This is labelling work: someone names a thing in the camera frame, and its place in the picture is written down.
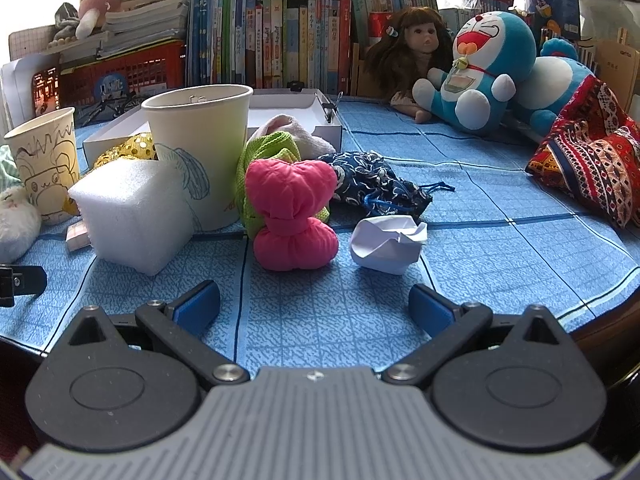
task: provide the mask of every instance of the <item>blue plush toy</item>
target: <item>blue plush toy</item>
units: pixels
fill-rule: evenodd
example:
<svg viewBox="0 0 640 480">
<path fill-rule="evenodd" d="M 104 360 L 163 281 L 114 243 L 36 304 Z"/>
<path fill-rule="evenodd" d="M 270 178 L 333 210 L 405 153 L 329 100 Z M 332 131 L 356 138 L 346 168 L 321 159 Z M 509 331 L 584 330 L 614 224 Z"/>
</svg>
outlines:
<svg viewBox="0 0 640 480">
<path fill-rule="evenodd" d="M 516 84 L 529 76 L 536 42 L 519 16 L 486 12 L 460 29 L 453 59 L 449 74 L 432 68 L 418 79 L 414 100 L 460 130 L 484 134 L 498 127 Z"/>
<path fill-rule="evenodd" d="M 511 101 L 513 115 L 542 137 L 584 79 L 593 72 L 578 61 L 574 46 L 553 38 L 542 45 L 527 79 L 517 85 Z"/>
</svg>

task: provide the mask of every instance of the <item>paper cup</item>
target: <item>paper cup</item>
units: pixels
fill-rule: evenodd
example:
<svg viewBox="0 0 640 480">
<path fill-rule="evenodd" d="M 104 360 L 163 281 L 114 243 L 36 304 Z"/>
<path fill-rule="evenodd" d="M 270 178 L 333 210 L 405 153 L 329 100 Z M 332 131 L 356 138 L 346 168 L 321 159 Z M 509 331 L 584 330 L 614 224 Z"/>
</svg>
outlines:
<svg viewBox="0 0 640 480">
<path fill-rule="evenodd" d="M 246 142 L 249 101 L 242 85 L 173 90 L 142 103 L 158 159 L 173 161 L 198 231 L 238 220 L 236 166 Z"/>
<path fill-rule="evenodd" d="M 80 177 L 74 109 L 32 119 L 11 130 L 4 140 L 42 221 L 55 225 L 71 218 L 62 206 L 67 190 Z"/>
</svg>

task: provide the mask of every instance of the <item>red patterned bag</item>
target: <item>red patterned bag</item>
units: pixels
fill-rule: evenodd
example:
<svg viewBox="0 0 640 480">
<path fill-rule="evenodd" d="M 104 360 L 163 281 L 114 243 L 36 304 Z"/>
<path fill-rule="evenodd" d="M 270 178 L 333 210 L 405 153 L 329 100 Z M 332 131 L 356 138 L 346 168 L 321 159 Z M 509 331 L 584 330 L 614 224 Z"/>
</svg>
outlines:
<svg viewBox="0 0 640 480">
<path fill-rule="evenodd" d="M 527 164 L 527 173 L 561 189 L 615 225 L 640 226 L 640 133 L 605 83 L 588 76 Z"/>
</svg>

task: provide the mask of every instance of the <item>pink fabric toy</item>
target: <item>pink fabric toy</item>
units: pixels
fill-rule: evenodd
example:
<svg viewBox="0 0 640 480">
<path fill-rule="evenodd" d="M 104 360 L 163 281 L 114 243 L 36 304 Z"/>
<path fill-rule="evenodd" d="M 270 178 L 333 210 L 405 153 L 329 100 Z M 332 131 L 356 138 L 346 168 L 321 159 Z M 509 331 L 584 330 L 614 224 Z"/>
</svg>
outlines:
<svg viewBox="0 0 640 480">
<path fill-rule="evenodd" d="M 254 160 L 246 170 L 246 196 L 265 227 L 254 255 L 267 270 L 319 269 L 338 253 L 334 230 L 313 218 L 334 194 L 335 171 L 321 160 L 289 164 Z"/>
<path fill-rule="evenodd" d="M 84 40 L 88 38 L 95 27 L 101 27 L 104 23 L 104 15 L 107 11 L 118 12 L 121 0 L 82 0 L 78 9 L 80 23 L 76 28 L 76 38 Z"/>
</svg>

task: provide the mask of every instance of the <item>gold sequin fabric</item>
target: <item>gold sequin fabric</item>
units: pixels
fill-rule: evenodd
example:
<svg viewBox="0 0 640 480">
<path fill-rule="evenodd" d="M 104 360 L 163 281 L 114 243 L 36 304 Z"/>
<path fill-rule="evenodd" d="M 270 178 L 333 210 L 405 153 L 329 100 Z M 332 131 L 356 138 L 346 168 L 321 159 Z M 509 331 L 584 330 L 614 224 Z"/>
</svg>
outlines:
<svg viewBox="0 0 640 480">
<path fill-rule="evenodd" d="M 91 173 L 91 171 L 95 170 L 96 168 L 100 168 L 100 166 L 104 166 L 107 162 L 111 162 L 112 160 L 117 160 L 119 158 L 130 158 L 133 160 L 156 160 L 158 157 L 156 155 L 156 147 L 154 146 L 154 140 L 151 136 L 151 133 L 143 132 L 141 134 L 137 134 L 136 136 L 129 137 L 129 139 L 127 139 L 127 141 L 123 142 L 121 145 L 107 150 L 105 153 L 98 157 L 98 159 L 95 161 L 94 167 L 89 170 L 89 173 Z M 80 216 L 76 201 L 69 196 L 65 198 L 65 203 L 63 203 L 62 205 L 62 210 L 66 213 L 69 213 L 70 215 Z"/>
</svg>

